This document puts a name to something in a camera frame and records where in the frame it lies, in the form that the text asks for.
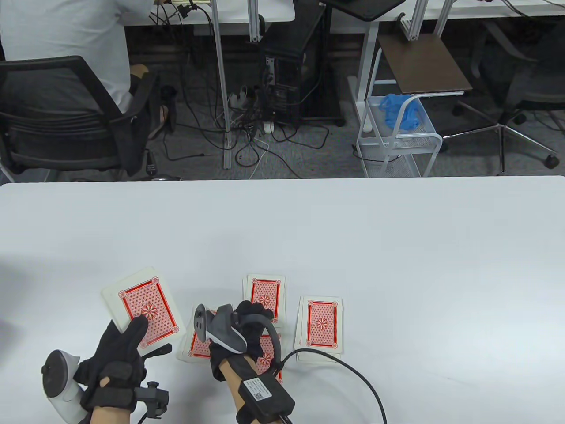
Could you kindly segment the person's left hand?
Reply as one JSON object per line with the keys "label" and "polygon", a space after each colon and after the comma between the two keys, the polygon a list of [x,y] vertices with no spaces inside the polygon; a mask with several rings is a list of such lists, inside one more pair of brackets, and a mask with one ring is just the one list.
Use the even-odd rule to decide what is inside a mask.
{"label": "person's left hand", "polygon": [[121,332],[110,322],[94,355],[81,361],[73,379],[85,386],[80,404],[87,412],[110,407],[133,412],[135,389],[147,376],[144,359],[138,347],[149,327],[147,317],[140,315]]}

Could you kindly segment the person's right hand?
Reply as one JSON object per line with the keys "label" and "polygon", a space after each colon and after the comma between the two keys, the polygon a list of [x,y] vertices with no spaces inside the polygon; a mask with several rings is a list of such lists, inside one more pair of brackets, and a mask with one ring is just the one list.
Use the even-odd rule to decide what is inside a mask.
{"label": "person's right hand", "polygon": [[[241,317],[258,314],[270,321],[274,317],[274,313],[265,309],[261,303],[251,303],[248,299],[240,302],[238,307],[234,310]],[[261,323],[250,323],[243,325],[239,333],[246,340],[247,348],[243,355],[246,359],[249,359],[253,369],[256,369],[257,359],[263,356],[263,348],[260,345],[260,338],[263,335],[265,326]],[[229,351],[224,346],[211,341],[209,345],[210,350],[210,364],[212,375],[214,378],[220,382],[226,381],[226,377],[220,370],[220,365],[226,361],[228,358],[235,355],[234,352]]]}

